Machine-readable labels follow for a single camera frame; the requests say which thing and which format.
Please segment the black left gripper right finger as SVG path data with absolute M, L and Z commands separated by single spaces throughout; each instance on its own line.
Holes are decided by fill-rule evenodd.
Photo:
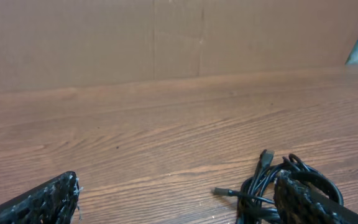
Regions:
M 339 189 L 319 173 L 280 171 L 273 200 L 282 223 L 358 224 L 358 214 L 344 206 Z

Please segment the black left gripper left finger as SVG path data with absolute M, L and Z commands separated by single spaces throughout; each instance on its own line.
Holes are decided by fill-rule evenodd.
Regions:
M 70 224 L 79 195 L 76 173 L 64 172 L 0 204 L 0 224 Z

